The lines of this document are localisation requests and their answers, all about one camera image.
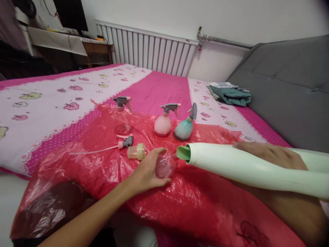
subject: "spray nozzle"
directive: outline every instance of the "spray nozzle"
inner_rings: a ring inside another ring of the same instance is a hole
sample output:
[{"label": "spray nozzle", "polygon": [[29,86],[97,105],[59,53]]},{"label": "spray nozzle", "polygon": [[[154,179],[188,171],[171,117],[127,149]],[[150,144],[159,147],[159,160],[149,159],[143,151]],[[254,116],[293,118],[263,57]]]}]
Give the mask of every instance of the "spray nozzle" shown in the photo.
[{"label": "spray nozzle", "polygon": [[176,117],[178,117],[178,113],[177,113],[177,108],[180,107],[182,104],[180,103],[169,103],[169,104],[165,104],[163,106],[160,106],[161,108],[164,109],[164,113],[169,113],[170,110],[172,110]]},{"label": "spray nozzle", "polygon": [[133,135],[129,135],[129,136],[119,136],[117,135],[118,138],[123,139],[123,141],[119,141],[118,142],[118,148],[119,149],[123,149],[123,148],[128,148],[131,146],[131,144],[133,144]]},{"label": "spray nozzle", "polygon": [[194,119],[196,119],[196,114],[197,114],[197,106],[196,106],[196,103],[193,103],[191,109],[188,110],[188,112],[191,113],[191,114],[188,116],[189,119],[191,119],[192,121],[193,121]]},{"label": "spray nozzle", "polygon": [[98,151],[92,151],[92,152],[69,153],[69,155],[99,153],[99,152],[107,151],[107,150],[114,149],[114,148],[123,149],[124,147],[125,148],[130,147],[131,144],[133,143],[133,135],[132,134],[129,135],[129,136],[119,136],[119,135],[117,135],[117,137],[124,140],[124,141],[119,141],[117,146],[113,146],[113,147],[102,149],[102,150],[98,150]]},{"label": "spray nozzle", "polygon": [[127,106],[128,110],[131,112],[131,114],[134,114],[129,102],[131,101],[131,97],[116,97],[113,98],[112,100],[114,100],[117,103],[118,108],[122,108],[123,110],[123,105],[125,105]]}]

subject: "pink spray bottle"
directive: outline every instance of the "pink spray bottle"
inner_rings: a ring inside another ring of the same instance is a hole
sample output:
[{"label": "pink spray bottle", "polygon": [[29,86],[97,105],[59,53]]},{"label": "pink spray bottle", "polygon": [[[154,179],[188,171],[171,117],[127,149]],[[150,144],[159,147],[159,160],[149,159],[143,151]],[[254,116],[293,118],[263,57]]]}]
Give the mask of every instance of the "pink spray bottle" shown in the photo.
[{"label": "pink spray bottle", "polygon": [[131,97],[117,97],[112,100],[117,103],[117,110],[111,116],[114,121],[114,132],[116,134],[126,134],[131,129],[131,115],[124,109],[124,105],[127,106],[131,114],[134,114],[130,105]]},{"label": "pink spray bottle", "polygon": [[154,132],[156,133],[156,135],[160,137],[165,137],[166,135],[168,135],[171,126],[169,111],[172,110],[178,117],[177,108],[180,106],[181,104],[179,103],[170,103],[160,106],[161,108],[164,109],[164,111],[162,115],[158,117],[158,119],[155,121]]}]

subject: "bottle neck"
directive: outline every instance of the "bottle neck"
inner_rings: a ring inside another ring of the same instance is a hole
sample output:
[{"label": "bottle neck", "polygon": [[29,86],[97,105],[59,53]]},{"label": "bottle neck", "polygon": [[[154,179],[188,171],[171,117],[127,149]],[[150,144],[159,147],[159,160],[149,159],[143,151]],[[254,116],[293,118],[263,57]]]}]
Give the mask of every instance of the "bottle neck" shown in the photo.
[{"label": "bottle neck", "polygon": [[186,119],[188,122],[193,122],[194,119],[190,118],[190,116],[187,117]]}]

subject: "white plastic bottle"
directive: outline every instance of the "white plastic bottle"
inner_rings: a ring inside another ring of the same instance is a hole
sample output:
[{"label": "white plastic bottle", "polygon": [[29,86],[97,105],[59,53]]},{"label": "white plastic bottle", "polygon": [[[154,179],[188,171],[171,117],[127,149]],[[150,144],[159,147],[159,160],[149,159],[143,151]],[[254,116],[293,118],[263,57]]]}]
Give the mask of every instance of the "white plastic bottle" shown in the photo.
[{"label": "white plastic bottle", "polygon": [[190,143],[177,148],[177,156],[187,164],[250,186],[293,191],[329,199],[329,154],[291,149],[308,170],[285,169],[231,145]]},{"label": "white plastic bottle", "polygon": [[164,109],[164,111],[162,115],[159,116],[154,123],[154,133],[157,136],[165,137],[166,135],[169,134],[170,126],[171,126],[169,111],[172,110],[175,113],[175,115],[178,117],[177,108],[180,106],[181,104],[179,103],[170,103],[160,106],[161,108]]},{"label": "white plastic bottle", "polygon": [[131,129],[131,115],[124,111],[123,105],[126,105],[128,110],[134,114],[130,106],[131,97],[117,97],[112,100],[117,103],[117,110],[111,116],[114,122],[114,132],[119,135],[127,134]]}]

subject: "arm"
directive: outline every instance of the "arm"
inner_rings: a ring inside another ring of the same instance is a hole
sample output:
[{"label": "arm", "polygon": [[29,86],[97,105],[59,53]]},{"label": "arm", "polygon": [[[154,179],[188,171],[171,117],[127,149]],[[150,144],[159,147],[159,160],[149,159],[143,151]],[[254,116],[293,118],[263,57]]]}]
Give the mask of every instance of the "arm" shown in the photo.
[{"label": "arm", "polygon": [[[301,157],[284,147],[248,142],[237,142],[233,147],[287,169],[307,170]],[[324,243],[328,220],[318,198],[289,191],[255,188],[234,181],[233,183],[260,199],[307,246],[321,246]]]},{"label": "arm", "polygon": [[164,186],[171,181],[170,178],[158,179],[155,176],[158,155],[164,151],[166,151],[165,148],[152,150],[129,178],[118,184],[105,197],[52,234],[39,247],[89,246],[122,204],[137,194]]}]

